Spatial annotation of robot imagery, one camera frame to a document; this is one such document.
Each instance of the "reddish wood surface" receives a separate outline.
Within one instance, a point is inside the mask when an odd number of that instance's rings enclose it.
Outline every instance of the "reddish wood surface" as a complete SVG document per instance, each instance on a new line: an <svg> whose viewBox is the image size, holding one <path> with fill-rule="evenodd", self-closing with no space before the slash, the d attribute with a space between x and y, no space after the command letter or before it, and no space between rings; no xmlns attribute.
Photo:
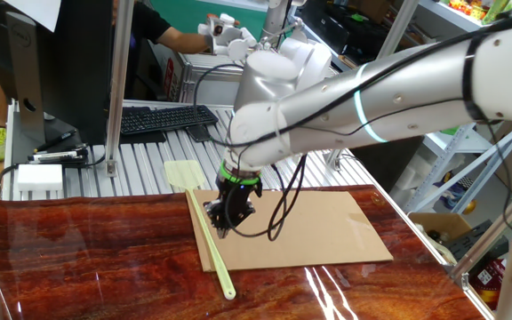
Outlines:
<svg viewBox="0 0 512 320"><path fill-rule="evenodd" d="M13 319L482 318L374 187L328 190L351 193L394 261L233 271L232 301L202 272L183 194L0 202L5 306Z"/></svg>

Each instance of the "black keyboard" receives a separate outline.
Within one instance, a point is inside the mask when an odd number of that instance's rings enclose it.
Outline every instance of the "black keyboard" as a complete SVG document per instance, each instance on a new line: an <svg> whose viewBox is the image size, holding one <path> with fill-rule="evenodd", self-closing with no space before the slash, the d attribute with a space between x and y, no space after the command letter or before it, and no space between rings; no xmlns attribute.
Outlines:
<svg viewBox="0 0 512 320"><path fill-rule="evenodd" d="M170 131L197 124L216 124L219 119L206 106L164 108L124 108L122 134Z"/></svg>

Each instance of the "shelf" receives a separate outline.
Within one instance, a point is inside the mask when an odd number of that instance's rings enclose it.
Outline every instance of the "shelf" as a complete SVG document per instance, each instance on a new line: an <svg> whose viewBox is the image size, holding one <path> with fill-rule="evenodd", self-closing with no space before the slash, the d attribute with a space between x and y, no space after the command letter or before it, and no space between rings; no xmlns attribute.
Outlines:
<svg viewBox="0 0 512 320"><path fill-rule="evenodd" d="M433 12L434 14L450 21L453 25L465 30L466 32L472 32L482 27L481 21L469 17L463 12L453 10L449 6L442 4L441 2L434 2L433 0L420 0L420 5Z"/></svg>
<svg viewBox="0 0 512 320"><path fill-rule="evenodd" d="M424 145L428 147L432 152L437 155L441 155L444 152L445 147L452 141L453 136L441 132L429 133L424 138ZM471 130L464 141L461 142L460 147L456 150L456 153L483 153L492 144L482 137L479 133Z"/></svg>

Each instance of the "white object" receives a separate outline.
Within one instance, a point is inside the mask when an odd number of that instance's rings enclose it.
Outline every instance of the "white object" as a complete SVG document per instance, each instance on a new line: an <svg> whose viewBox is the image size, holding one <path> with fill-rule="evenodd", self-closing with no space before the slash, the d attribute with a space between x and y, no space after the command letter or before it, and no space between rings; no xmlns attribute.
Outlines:
<svg viewBox="0 0 512 320"><path fill-rule="evenodd" d="M312 40L303 43L287 38L280 47L280 53L290 59L300 71L296 91L301 91L319 83L327 76L331 65L329 48Z"/></svg>
<svg viewBox="0 0 512 320"><path fill-rule="evenodd" d="M61 0L5 0L29 18L54 32L59 19Z"/></svg>
<svg viewBox="0 0 512 320"><path fill-rule="evenodd" d="M205 24L199 24L200 35L212 37L212 53L227 55L232 60L246 59L248 51L258 44L247 28L237 28L235 19L226 13L219 18L207 17Z"/></svg>
<svg viewBox="0 0 512 320"><path fill-rule="evenodd" d="M19 191L61 191L62 164L20 164Z"/></svg>

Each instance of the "cardboard sheet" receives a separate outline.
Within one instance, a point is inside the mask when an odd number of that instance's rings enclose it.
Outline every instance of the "cardboard sheet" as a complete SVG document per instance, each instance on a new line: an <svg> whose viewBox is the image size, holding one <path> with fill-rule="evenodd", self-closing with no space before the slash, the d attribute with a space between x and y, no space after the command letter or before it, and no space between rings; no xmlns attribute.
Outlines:
<svg viewBox="0 0 512 320"><path fill-rule="evenodd" d="M392 260L387 247L348 192L301 191L275 242L270 242L266 236L241 237L232 230L225 239L219 239L203 206L216 199L218 192L196 190L195 195L228 270ZM246 234L265 230L280 197L281 193L276 191L264 191L262 198L251 196L256 213L237 229ZM213 271L203 230L189 197L188 201L203 270Z"/></svg>

